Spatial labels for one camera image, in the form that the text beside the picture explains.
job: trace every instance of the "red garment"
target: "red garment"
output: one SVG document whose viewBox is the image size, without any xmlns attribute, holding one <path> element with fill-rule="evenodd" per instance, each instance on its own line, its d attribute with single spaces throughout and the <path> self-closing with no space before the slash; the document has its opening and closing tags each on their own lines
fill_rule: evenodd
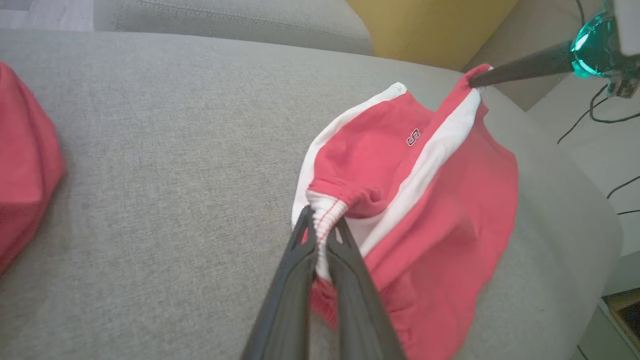
<svg viewBox="0 0 640 360">
<path fill-rule="evenodd" d="M 53 123 L 0 63 L 0 275 L 34 237 L 64 171 Z"/>
<path fill-rule="evenodd" d="M 344 215 L 410 360 L 450 359 L 514 226 L 518 169 L 484 126 L 466 74 L 437 112 L 404 85 L 335 119 L 302 165 L 292 211 L 314 209 L 312 309 L 336 326 L 324 239 Z"/>
</svg>

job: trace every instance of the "teal led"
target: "teal led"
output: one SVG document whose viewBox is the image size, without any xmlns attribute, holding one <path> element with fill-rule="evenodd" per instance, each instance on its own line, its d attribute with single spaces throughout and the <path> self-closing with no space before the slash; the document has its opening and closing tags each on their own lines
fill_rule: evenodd
<svg viewBox="0 0 640 360">
<path fill-rule="evenodd" d="M 618 54 L 611 51 L 611 42 L 617 41 L 615 18 L 599 13 L 587 22 L 571 47 L 573 73 L 580 78 L 598 76 L 607 78 L 615 70 Z"/>
</svg>

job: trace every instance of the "black cable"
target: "black cable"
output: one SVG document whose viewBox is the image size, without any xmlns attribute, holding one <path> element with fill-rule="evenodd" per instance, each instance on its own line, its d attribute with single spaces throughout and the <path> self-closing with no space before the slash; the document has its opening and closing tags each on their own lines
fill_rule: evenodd
<svg viewBox="0 0 640 360">
<path fill-rule="evenodd" d="M 640 209 L 638 210 L 631 210 L 631 211 L 623 211 L 621 213 L 618 213 L 618 215 L 624 215 L 624 214 L 630 214 L 630 213 L 640 213 Z"/>
<path fill-rule="evenodd" d="M 582 355 L 582 357 L 585 360 L 589 360 L 589 358 L 587 357 L 587 355 L 584 355 L 584 352 L 582 351 L 582 349 L 580 348 L 580 345 L 578 345 L 578 351 L 580 352 L 580 355 Z"/>
<path fill-rule="evenodd" d="M 593 116 L 593 109 L 595 109 L 595 106 L 593 105 L 593 102 L 595 101 L 595 99 L 602 94 L 602 92 L 604 91 L 604 89 L 606 89 L 608 87 L 608 85 L 603 86 L 600 91 L 598 91 L 598 93 L 591 98 L 591 102 L 589 103 L 589 116 L 591 117 L 591 120 L 595 121 L 595 122 L 603 122 L 605 124 L 615 124 L 617 122 L 623 122 L 623 121 L 627 121 L 627 120 L 631 120 L 634 119 L 636 117 L 640 117 L 640 113 L 637 113 L 635 115 L 631 115 L 631 116 L 627 116 L 627 117 L 623 117 L 622 119 L 618 119 L 618 120 L 601 120 L 601 119 L 596 119 Z"/>
<path fill-rule="evenodd" d="M 593 108 L 595 108 L 596 106 L 602 104 L 603 102 L 605 102 L 606 100 L 608 100 L 608 97 L 605 97 L 604 99 L 600 100 L 599 103 L 595 104 L 593 106 Z M 571 129 L 569 129 L 569 131 L 567 131 L 561 138 L 560 140 L 558 140 L 557 143 L 560 143 L 562 141 L 562 139 L 564 139 L 567 135 L 569 135 L 569 133 L 571 133 L 573 131 L 573 129 L 575 129 L 576 126 L 578 126 L 578 123 L 580 122 L 580 120 L 582 120 L 583 117 L 585 117 L 589 111 L 591 111 L 591 109 L 587 110 L 584 112 L 584 114 L 582 114 L 582 116 L 580 116 L 580 118 L 578 118 L 578 121 L 575 122 L 575 124 L 571 127 Z"/>
<path fill-rule="evenodd" d="M 580 0 L 575 0 L 575 3 L 578 4 L 578 11 L 580 11 L 580 22 L 582 26 L 584 26 L 584 9 L 582 8 L 582 3 Z"/>
<path fill-rule="evenodd" d="M 633 179 L 627 181 L 626 183 L 618 186 L 617 188 L 611 190 L 611 192 L 607 195 L 607 199 L 611 197 L 611 195 L 613 195 L 614 192 L 618 191 L 618 189 L 625 187 L 626 185 L 629 185 L 630 183 L 633 183 L 634 181 L 640 179 L 640 176 L 636 176 Z"/>
<path fill-rule="evenodd" d="M 605 97 L 604 99 L 598 101 L 598 103 L 593 104 L 596 101 L 596 98 L 598 96 L 600 96 L 600 94 L 602 94 L 602 92 L 604 92 L 604 90 L 608 87 L 609 85 L 605 85 L 603 86 L 592 98 L 591 101 L 589 101 L 589 110 L 587 110 L 585 113 L 582 114 L 582 116 L 580 116 L 580 118 L 578 118 L 578 121 L 575 122 L 575 124 L 571 127 L 571 129 L 569 129 L 569 131 L 567 131 L 559 140 L 558 140 L 558 144 L 560 144 L 560 142 L 562 141 L 562 139 L 564 139 L 567 135 L 569 135 L 569 133 L 571 133 L 573 131 L 573 129 L 575 129 L 575 127 L 578 125 L 578 123 L 582 120 L 582 118 L 585 117 L 585 115 L 589 114 L 589 117 L 591 117 L 591 120 L 595 121 L 595 122 L 602 122 L 604 124 L 615 124 L 617 122 L 623 122 L 623 121 L 627 121 L 627 120 L 631 120 L 634 119 L 636 117 L 640 117 L 640 113 L 637 113 L 635 115 L 629 116 L 629 117 L 623 117 L 622 119 L 618 119 L 618 120 L 602 120 L 602 119 L 598 119 L 595 116 L 593 116 L 593 110 L 598 107 L 598 105 L 602 104 L 603 102 L 605 102 L 606 100 L 610 99 L 609 97 Z"/>
</svg>

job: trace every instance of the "gray fabric cushion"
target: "gray fabric cushion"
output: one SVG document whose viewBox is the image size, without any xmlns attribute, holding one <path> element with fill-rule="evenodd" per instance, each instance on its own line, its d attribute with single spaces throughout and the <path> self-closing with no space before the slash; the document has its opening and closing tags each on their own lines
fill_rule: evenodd
<svg viewBox="0 0 640 360">
<path fill-rule="evenodd" d="M 176 33 L 372 54 L 344 0 L 95 0 L 101 31 Z"/>
<path fill-rule="evenodd" d="M 312 139 L 395 81 L 436 109 L 460 77 L 161 34 L 3 30 L 0 61 L 56 124 L 68 165 L 37 237 L 0 278 L 1 359 L 237 359 Z M 520 198 L 456 359 L 568 359 L 620 224 L 526 114 L 485 94 L 489 130 L 518 157 Z M 317 318 L 311 342 L 312 359 L 337 358 Z"/>
</svg>

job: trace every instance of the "pink fabric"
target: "pink fabric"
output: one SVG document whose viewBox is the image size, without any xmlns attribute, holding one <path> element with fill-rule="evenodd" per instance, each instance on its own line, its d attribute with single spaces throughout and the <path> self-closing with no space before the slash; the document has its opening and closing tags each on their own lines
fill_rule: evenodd
<svg viewBox="0 0 640 360">
<path fill-rule="evenodd" d="M 0 63 L 0 275 L 31 240 L 65 163 L 55 128 L 27 86 Z"/>
<path fill-rule="evenodd" d="M 477 91 L 468 87 L 469 77 L 487 69 L 484 65 L 465 75 L 435 113 L 408 92 L 361 112 L 312 159 L 308 190 L 346 203 L 348 222 L 377 221 L 425 144 L 470 92 Z M 475 119 L 464 141 L 437 169 L 424 193 L 415 194 L 417 203 L 365 256 L 411 360 L 450 359 L 462 346 L 476 296 L 492 276 L 514 226 L 515 157 L 485 128 L 487 108 L 478 102 L 470 111 Z M 415 130 L 419 137 L 412 136 Z M 311 306 L 336 327 L 336 294 L 329 281 L 314 283 Z"/>
</svg>

